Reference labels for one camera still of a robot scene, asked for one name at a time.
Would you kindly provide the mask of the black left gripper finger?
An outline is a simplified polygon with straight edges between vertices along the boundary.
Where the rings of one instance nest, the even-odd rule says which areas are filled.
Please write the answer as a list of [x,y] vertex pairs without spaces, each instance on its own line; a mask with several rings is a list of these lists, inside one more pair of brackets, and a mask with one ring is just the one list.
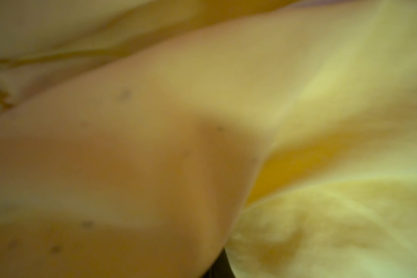
[[225,249],[223,249],[202,278],[235,278]]

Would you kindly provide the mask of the yellow shorts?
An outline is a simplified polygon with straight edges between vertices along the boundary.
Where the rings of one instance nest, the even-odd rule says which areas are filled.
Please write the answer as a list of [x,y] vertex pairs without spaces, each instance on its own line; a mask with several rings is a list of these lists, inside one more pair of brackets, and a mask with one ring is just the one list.
[[0,1],[0,278],[417,278],[417,1]]

